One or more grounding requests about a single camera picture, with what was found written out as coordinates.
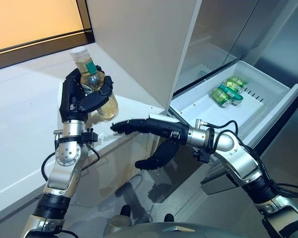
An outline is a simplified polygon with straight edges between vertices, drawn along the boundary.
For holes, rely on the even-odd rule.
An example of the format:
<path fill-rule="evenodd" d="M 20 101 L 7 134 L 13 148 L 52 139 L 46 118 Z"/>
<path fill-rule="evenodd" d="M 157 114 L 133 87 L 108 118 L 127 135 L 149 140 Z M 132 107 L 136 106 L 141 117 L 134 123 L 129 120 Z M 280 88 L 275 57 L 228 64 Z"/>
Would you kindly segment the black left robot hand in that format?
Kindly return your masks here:
<path fill-rule="evenodd" d="M 75 68 L 63 82 L 59 108 L 62 122 L 70 120 L 87 122 L 88 113 L 101 108 L 112 95 L 113 81 L 110 76 L 104 77 L 104 83 L 99 90 L 88 95 L 80 85 L 80 78 L 81 73 Z"/>

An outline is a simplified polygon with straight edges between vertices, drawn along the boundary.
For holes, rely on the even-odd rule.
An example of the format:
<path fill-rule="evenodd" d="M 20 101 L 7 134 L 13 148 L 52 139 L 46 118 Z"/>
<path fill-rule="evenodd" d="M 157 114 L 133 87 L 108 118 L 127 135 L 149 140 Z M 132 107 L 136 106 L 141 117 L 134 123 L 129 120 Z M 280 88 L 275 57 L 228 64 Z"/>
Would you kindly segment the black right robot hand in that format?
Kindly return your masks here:
<path fill-rule="evenodd" d="M 150 133 L 166 139 L 149 158 L 135 162 L 137 169 L 147 171 L 167 165 L 176 155 L 179 145 L 186 144 L 189 133 L 186 124 L 153 118 L 129 119 L 114 123 L 110 128 L 118 134 Z"/>

